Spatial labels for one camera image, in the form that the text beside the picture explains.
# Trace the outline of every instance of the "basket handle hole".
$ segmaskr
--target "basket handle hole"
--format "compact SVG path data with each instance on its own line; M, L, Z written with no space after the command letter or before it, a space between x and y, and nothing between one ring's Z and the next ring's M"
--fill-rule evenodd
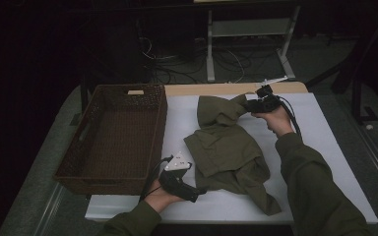
M129 90L128 95L144 95L143 90Z

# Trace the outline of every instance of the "metal stand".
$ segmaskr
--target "metal stand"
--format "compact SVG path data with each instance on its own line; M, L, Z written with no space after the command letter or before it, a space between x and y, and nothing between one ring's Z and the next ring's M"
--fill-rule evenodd
M293 30L299 15L300 6L296 6L290 18L247 20L247 21L213 21L213 13L209 11L208 18L208 55L207 75L208 82L215 81L214 59L212 52L213 37L218 36L242 36L242 35L284 35L283 47L277 51L278 57L283 66L284 72L289 79L295 75L286 58Z

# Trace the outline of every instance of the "hand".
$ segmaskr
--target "hand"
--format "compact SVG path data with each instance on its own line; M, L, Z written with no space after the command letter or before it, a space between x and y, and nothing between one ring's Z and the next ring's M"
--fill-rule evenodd
M266 120L268 129L273 131L279 138L284 134L293 132L290 125L290 118L283 107L268 113L251 113L252 116Z
M155 211L160 213L169 205L176 202L183 202L184 200L166 192L161 187L158 179L156 179L150 187L149 194L144 198L144 201L146 201L146 203L148 203Z

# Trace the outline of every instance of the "person's right hand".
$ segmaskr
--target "person's right hand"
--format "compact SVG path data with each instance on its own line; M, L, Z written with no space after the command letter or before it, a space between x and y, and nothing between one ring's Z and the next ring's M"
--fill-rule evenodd
M283 107L268 113L251 113L252 116L266 120L268 129L273 131L279 138L284 134L293 132L290 125L290 118Z

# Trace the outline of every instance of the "brown woven basket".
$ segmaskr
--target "brown woven basket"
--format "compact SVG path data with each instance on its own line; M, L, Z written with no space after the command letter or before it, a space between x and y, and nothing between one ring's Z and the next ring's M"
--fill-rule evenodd
M55 180L75 194L140 195L161 159L166 115L164 86L96 87Z

